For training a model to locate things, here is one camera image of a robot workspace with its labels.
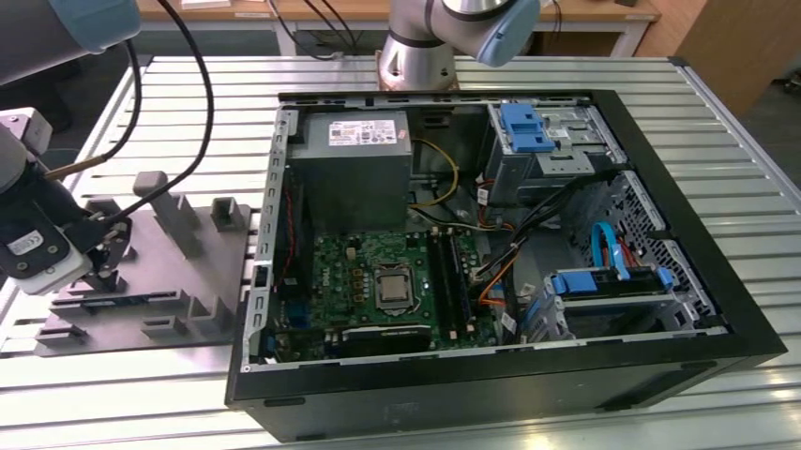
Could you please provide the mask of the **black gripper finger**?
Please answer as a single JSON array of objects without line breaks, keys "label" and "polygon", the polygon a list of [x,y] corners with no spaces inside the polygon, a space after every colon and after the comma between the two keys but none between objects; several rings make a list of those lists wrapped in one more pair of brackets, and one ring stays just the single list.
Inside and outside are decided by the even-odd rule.
[{"label": "black gripper finger", "polygon": [[110,230],[111,225],[104,219],[80,219],[64,227],[64,235],[82,257],[80,275],[76,279],[98,293],[111,291],[110,277],[99,275],[99,267],[106,263],[108,255],[104,250],[96,249],[104,243]]},{"label": "black gripper finger", "polygon": [[116,292],[120,284],[118,266],[130,250],[132,226],[128,218],[119,221],[112,221],[108,215],[100,218],[108,229],[96,246],[96,291]]}]

